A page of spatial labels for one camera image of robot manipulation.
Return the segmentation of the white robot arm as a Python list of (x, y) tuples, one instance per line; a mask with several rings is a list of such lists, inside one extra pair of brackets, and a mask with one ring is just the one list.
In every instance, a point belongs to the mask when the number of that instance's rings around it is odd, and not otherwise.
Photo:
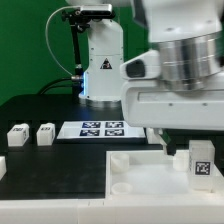
[(123, 63), (126, 122), (153, 129), (224, 130), (224, 0), (66, 0), (89, 11), (130, 6), (154, 47)]

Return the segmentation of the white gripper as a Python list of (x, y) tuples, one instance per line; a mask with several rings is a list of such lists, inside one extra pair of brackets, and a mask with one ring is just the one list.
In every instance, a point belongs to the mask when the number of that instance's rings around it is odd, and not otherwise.
[(122, 111), (130, 126), (161, 128), (164, 153), (174, 156), (176, 145), (165, 129), (224, 130), (224, 91), (172, 92), (131, 81), (122, 88)]

